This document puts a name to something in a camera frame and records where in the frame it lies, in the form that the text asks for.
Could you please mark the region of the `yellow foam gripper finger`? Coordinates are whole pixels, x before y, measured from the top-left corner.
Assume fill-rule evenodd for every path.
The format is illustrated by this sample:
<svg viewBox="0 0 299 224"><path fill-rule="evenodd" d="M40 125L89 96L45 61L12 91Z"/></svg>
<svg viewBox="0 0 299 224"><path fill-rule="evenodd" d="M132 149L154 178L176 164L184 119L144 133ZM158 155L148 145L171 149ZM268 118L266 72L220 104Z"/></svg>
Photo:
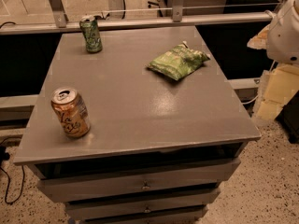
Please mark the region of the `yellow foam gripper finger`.
<svg viewBox="0 0 299 224"><path fill-rule="evenodd" d="M264 71L253 108L254 117L274 120L298 91L298 65L280 63L273 71Z"/></svg>

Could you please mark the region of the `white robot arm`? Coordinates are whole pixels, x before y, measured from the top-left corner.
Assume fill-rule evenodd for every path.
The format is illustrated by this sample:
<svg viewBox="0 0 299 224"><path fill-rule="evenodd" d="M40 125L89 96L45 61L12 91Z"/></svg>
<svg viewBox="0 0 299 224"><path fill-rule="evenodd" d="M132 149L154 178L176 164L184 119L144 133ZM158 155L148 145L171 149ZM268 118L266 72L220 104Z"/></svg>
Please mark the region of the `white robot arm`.
<svg viewBox="0 0 299 224"><path fill-rule="evenodd" d="M278 63L262 75L256 109L256 117L275 119L299 91L299 0L285 2L247 46L265 49L267 57Z"/></svg>

